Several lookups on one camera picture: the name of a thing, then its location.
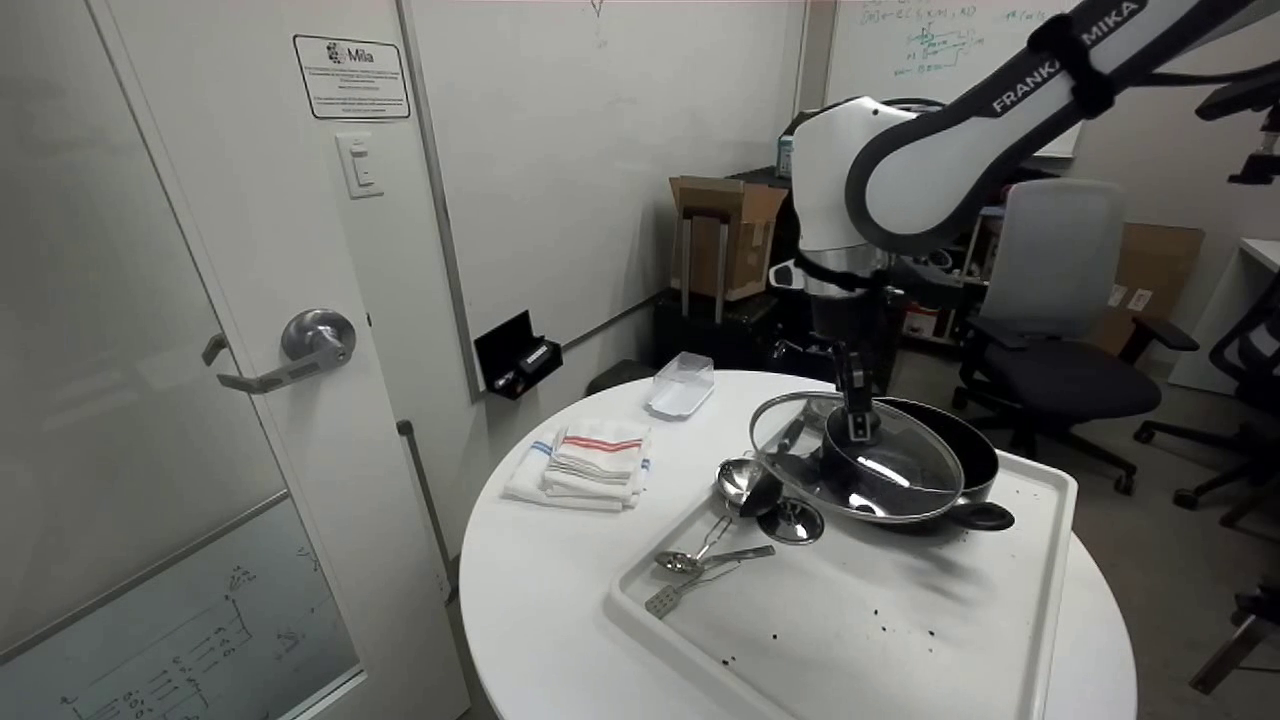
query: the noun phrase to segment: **sign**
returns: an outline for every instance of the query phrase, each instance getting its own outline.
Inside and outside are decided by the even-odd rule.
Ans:
[[[406,118],[406,90],[394,45],[290,38],[316,119]]]

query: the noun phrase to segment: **white tray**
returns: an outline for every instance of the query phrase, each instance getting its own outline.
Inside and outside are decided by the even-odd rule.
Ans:
[[[993,501],[1009,531],[898,536],[830,522],[690,589],[657,619],[650,551],[608,589],[608,617],[738,715],[1025,720],[1043,715],[1074,481],[999,451]],[[697,547],[690,507],[657,547]],[[717,545],[768,541],[738,526]]]

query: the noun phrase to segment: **white wall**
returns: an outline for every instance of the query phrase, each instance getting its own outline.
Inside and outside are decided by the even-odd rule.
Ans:
[[[1233,71],[1277,59],[1280,15],[1203,45],[1168,71]],[[1195,330],[1199,309],[1237,254],[1237,237],[1280,237],[1280,187],[1243,187],[1229,178],[1260,144],[1260,118],[1203,125],[1195,103],[1212,90],[1139,90],[1082,128],[1074,178],[1117,180],[1136,226],[1203,228],[1203,254],[1176,321]]]
[[[392,0],[306,0],[299,15],[306,21],[299,31],[386,39],[404,47]],[[342,196],[333,140],[342,128],[370,134],[385,196]],[[415,119],[325,119],[316,125],[316,151],[327,151],[336,203],[342,203],[352,261],[370,309],[370,337],[385,358],[394,415],[415,425],[442,545],[457,551],[463,522],[491,466],[531,425],[581,400],[595,374],[637,358],[647,337],[647,313],[569,353],[562,369],[524,400],[476,400],[469,385],[469,348],[457,331],[458,309],[447,294],[442,243],[437,232],[433,180]]]
[[[470,337],[526,309],[569,340],[647,299],[667,178],[770,164],[801,25],[796,0],[406,0]]]

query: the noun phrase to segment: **office chair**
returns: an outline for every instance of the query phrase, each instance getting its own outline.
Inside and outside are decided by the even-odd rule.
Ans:
[[[1111,183],[1030,180],[1005,203],[996,269],[980,313],[967,321],[961,390],[953,407],[980,405],[982,427],[1011,427],[1011,451],[1040,456],[1052,438],[1090,461],[1118,468],[1117,494],[1132,494],[1136,466],[1074,438],[1074,425],[1139,415],[1158,390],[1132,369],[1158,340],[1195,348],[1173,324],[1136,318],[1118,358],[1082,337],[1108,309],[1122,242],[1122,199]]]
[[[1264,407],[1280,415],[1280,280],[1221,337],[1207,353],[1207,361],[1237,379],[1237,400]],[[1132,433],[1132,440],[1151,443],[1154,438],[1180,438],[1207,447],[1239,451],[1243,466],[1195,485],[1173,494],[1180,507],[1199,507],[1207,494],[1221,494],[1239,481],[1273,481],[1280,478],[1280,440],[1264,440],[1250,427],[1239,427],[1237,438],[1216,438],[1199,427],[1158,425],[1147,422]],[[1237,505],[1223,526],[1239,526],[1250,507],[1260,507],[1277,494],[1257,494],[1250,501]]]
[[[1191,689],[1203,698],[1212,698],[1280,629],[1280,583],[1264,580],[1257,594],[1239,594],[1233,624],[1237,624],[1233,642],[1216,648],[1191,676]]]

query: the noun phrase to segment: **kitchen utensil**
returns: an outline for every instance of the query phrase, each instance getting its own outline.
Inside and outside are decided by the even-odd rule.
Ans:
[[[750,497],[749,468],[750,468],[749,461],[724,461],[720,466],[717,485],[711,485],[711,501],[708,501],[717,522],[711,522],[708,536],[701,541],[701,547],[688,562],[704,562],[720,545],[720,536],[738,522],[738,507]],[[650,617],[667,617],[697,580],[701,580],[701,571],[697,575],[677,575],[644,610]]]
[[[777,555],[777,547],[765,545],[765,547],[749,547],[749,551],[724,551],[724,555],[678,563],[678,575],[673,583],[663,583],[657,596],[647,596],[644,610],[650,617],[673,617],[673,610],[685,600],[685,594],[690,594],[708,575],[711,563],[733,563],[733,562],[750,562],[750,555]]]
[[[962,528],[967,526],[982,526],[993,531],[1017,526],[1017,517],[1009,507],[987,505],[996,472],[999,472],[999,461],[996,461],[993,440],[980,427],[972,427],[961,415],[940,413],[933,405],[908,400],[908,397],[879,397],[879,405],[893,405],[893,407],[915,415],[919,425],[927,425],[957,451],[957,461],[962,468],[961,505],[940,522],[953,522],[953,526],[961,522]]]
[[[791,392],[754,407],[754,466],[816,501],[867,526],[953,522],[962,528],[1009,528],[996,505],[962,501],[962,466],[922,422],[856,392]]]
[[[783,497],[783,485],[750,461],[724,461],[720,485],[724,497],[737,505],[737,517],[758,517]]]
[[[685,551],[657,551],[650,563],[673,575],[704,575],[717,563],[737,563],[737,562],[770,555],[770,551],[777,551],[770,545],[737,547],[737,551],[720,551],[720,555],[704,555],[704,562],[690,562]]]
[[[779,497],[777,507],[754,517],[758,531],[779,545],[810,545],[829,531],[829,522],[801,497]]]

